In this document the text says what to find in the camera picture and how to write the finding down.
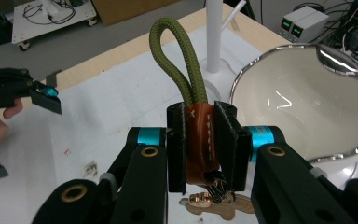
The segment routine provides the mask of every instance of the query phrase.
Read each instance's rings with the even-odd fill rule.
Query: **metal key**
[[[221,203],[214,203],[209,193],[203,192],[191,194],[188,198],[183,198],[179,202],[186,210],[194,215],[202,212],[215,213],[220,215],[223,220],[231,220],[235,217],[235,210],[253,214],[255,212],[251,200],[244,195],[231,193],[226,194],[226,198]]]

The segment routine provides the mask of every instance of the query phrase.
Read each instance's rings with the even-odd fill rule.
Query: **olive green cord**
[[[170,30],[179,43],[185,58],[190,84],[182,72],[165,56],[161,47],[161,35],[165,29]],[[205,84],[202,79],[199,61],[191,45],[190,38],[181,24],[172,18],[157,20],[149,35],[149,45],[157,64],[172,78],[182,94],[185,105],[208,103]]]

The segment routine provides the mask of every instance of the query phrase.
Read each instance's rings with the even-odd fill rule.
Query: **round magnifying lamp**
[[[230,102],[241,125],[280,127],[295,151],[327,173],[358,161],[358,62],[341,51],[273,49],[241,70]]]

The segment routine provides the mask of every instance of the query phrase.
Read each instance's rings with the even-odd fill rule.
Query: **gray floor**
[[[149,32],[160,17],[183,18],[204,7],[204,0],[182,0],[136,18],[111,26],[101,22],[88,27],[80,22],[31,40],[22,52],[11,43],[0,46],[0,68],[27,68],[32,77],[42,80],[57,70],[65,70],[107,50]]]

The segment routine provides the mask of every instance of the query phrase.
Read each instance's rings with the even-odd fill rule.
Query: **brown leather tab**
[[[186,135],[186,182],[212,185],[214,182],[209,182],[204,174],[219,169],[214,151],[213,106],[200,103],[186,107]]]

